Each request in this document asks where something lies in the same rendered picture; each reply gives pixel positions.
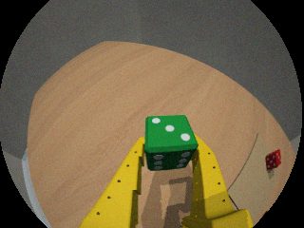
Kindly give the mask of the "tan square mat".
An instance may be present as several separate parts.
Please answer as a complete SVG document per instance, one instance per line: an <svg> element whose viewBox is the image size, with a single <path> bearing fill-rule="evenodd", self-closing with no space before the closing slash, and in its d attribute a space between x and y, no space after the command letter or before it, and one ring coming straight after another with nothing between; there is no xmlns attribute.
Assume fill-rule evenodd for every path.
<svg viewBox="0 0 304 228"><path fill-rule="evenodd" d="M265 141L257 133L246 163L227 189L236 208L247 209L253 223L270 197L278 175L277 168L267 170L265 157L269 154Z"/></svg>

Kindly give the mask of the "green die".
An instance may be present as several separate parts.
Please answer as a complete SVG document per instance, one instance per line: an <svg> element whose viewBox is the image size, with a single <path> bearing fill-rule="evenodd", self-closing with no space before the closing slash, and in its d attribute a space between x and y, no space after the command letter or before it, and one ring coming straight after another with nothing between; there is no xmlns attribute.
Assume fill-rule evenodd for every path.
<svg viewBox="0 0 304 228"><path fill-rule="evenodd" d="M185 115L145 119L144 152L150 171L185 168L198 146Z"/></svg>

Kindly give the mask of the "red die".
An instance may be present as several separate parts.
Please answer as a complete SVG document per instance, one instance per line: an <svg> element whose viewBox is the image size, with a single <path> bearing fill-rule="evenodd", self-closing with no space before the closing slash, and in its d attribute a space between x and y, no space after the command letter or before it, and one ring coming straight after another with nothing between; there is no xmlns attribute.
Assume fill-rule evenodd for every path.
<svg viewBox="0 0 304 228"><path fill-rule="evenodd" d="M265 158L266 158L267 170L277 168L281 164L281 156L279 149L270 153Z"/></svg>

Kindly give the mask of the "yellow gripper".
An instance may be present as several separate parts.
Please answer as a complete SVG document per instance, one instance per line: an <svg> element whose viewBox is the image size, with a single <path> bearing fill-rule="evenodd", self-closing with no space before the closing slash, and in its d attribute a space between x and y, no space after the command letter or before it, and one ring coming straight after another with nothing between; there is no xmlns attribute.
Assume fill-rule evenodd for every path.
<svg viewBox="0 0 304 228"><path fill-rule="evenodd" d="M253 228L247 209L232 207L214 152L196 134L192 159L193 192L190 216L181 228ZM144 137L132 146L114 177L84 217L79 228L136 228L138 195L142 193Z"/></svg>

